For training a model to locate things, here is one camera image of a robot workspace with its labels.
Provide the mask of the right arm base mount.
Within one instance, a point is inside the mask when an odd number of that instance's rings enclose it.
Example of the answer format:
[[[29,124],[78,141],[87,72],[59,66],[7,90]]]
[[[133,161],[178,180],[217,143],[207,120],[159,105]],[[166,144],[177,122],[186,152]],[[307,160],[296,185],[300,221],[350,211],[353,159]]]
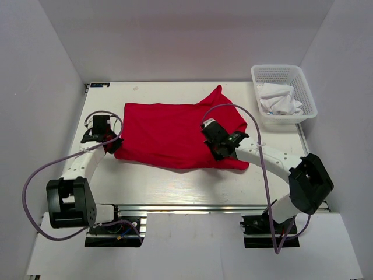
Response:
[[[280,242],[287,232],[291,221],[292,219],[290,218],[280,224],[273,222],[277,247],[280,246]],[[269,249],[273,247],[269,217],[267,214],[243,216],[240,226],[243,229],[244,247],[246,249]],[[296,237],[297,233],[297,227],[295,222],[293,222],[282,248],[299,247],[300,242],[298,237]]]

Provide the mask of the red t shirt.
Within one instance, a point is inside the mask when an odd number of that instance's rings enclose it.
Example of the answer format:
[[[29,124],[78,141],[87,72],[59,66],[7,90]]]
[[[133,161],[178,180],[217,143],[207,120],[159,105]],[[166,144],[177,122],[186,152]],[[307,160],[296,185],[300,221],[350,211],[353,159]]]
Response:
[[[200,128],[207,114],[229,133],[244,132],[247,123],[231,104],[220,85],[196,104],[127,103],[121,134],[124,141],[114,156],[168,169],[244,171],[248,162],[232,158],[216,161]]]

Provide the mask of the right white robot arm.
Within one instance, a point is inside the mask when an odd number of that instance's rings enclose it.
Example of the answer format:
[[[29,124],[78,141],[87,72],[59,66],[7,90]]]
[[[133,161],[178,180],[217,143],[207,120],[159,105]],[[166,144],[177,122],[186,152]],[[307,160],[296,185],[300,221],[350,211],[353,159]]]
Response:
[[[248,134],[229,134],[210,118],[202,124],[205,144],[216,160],[237,159],[280,177],[289,185],[289,193],[276,200],[272,212],[263,218],[264,228],[278,232],[284,222],[300,213],[313,215],[334,189],[334,184],[321,159],[309,153],[304,157],[260,146]]]

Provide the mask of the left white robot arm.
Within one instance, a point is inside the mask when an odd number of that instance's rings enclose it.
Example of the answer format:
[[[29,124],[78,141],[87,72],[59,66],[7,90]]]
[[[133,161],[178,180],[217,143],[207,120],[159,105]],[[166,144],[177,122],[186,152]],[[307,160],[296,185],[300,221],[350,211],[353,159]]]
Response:
[[[115,213],[115,206],[97,204],[90,189],[93,174],[106,154],[113,154],[122,145],[111,129],[109,115],[94,115],[85,122],[87,131],[80,142],[81,154],[76,156],[67,171],[46,186],[51,226],[58,228],[103,226],[111,233],[122,229],[123,218]]]

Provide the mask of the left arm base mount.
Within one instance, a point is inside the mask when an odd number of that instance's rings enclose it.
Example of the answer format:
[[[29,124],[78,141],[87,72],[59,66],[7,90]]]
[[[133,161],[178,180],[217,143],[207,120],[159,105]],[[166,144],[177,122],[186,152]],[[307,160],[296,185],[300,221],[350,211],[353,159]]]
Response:
[[[130,222],[111,226],[91,227],[85,237],[85,247],[139,248],[145,238],[145,216],[121,216]]]

